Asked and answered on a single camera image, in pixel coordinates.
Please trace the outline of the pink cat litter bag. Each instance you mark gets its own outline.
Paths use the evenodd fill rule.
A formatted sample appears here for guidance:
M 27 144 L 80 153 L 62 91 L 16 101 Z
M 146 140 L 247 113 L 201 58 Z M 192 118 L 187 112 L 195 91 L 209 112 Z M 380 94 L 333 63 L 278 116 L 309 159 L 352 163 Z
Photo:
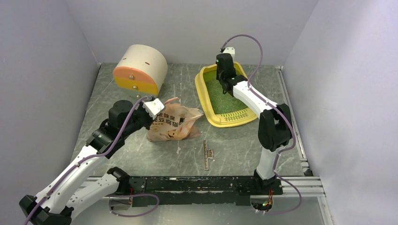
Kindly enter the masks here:
M 177 103 L 178 97 L 168 99 L 165 109 L 156 117 L 146 133 L 150 142 L 180 141 L 200 136 L 195 122 L 204 113 L 198 108 L 189 108 Z

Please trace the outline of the white orange cylindrical bin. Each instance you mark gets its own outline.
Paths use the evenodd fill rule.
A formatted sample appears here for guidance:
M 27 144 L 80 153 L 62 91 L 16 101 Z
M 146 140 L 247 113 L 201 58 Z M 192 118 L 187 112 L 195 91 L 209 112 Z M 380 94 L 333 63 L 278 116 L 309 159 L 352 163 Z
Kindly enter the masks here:
M 137 95 L 157 96 L 168 73 L 166 58 L 147 45 L 131 45 L 113 70 L 116 85 Z

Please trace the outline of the torn bag top strip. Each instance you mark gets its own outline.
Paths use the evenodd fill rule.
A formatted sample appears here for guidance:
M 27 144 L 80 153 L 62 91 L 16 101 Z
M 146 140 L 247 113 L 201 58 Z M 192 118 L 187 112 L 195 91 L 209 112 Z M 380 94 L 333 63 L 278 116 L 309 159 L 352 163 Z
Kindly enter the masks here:
M 209 170 L 209 160 L 213 159 L 214 152 L 212 149 L 208 148 L 207 140 L 203 141 L 203 153 L 204 153 L 204 170 L 208 171 Z

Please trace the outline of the yellow green litter box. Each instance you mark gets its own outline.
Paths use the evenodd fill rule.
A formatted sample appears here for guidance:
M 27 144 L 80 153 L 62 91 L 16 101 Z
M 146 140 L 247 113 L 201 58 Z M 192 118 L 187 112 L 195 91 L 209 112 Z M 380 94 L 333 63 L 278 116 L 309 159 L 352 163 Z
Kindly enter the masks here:
M 197 95 L 207 121 L 216 128 L 237 127 L 257 119 L 242 101 L 223 94 L 216 80 L 215 64 L 200 69 L 195 76 Z

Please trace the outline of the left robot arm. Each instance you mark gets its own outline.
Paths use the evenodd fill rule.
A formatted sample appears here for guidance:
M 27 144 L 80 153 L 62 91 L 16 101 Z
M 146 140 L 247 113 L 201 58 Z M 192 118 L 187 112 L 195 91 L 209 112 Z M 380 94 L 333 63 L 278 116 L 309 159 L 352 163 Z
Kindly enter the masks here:
M 108 117 L 87 139 L 85 146 L 66 169 L 36 195 L 24 196 L 19 205 L 26 223 L 34 225 L 69 225 L 82 211 L 109 196 L 132 198 L 130 176 L 118 167 L 109 169 L 96 182 L 82 184 L 100 165 L 107 162 L 134 132 L 149 129 L 164 110 L 157 98 L 146 96 L 136 103 L 119 100 Z

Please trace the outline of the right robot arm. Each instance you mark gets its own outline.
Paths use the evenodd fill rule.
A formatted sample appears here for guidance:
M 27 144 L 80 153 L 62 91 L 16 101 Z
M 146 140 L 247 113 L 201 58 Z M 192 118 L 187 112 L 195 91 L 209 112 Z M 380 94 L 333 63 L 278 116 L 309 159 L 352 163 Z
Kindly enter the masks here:
M 229 94 L 248 106 L 259 119 L 258 140 L 262 146 L 260 162 L 254 171 L 253 188 L 258 194 L 265 194 L 277 178 L 276 164 L 283 151 L 292 149 L 289 143 L 296 143 L 292 127 L 290 108 L 276 104 L 253 86 L 234 68 L 231 54 L 216 56 L 216 79 L 223 94 Z

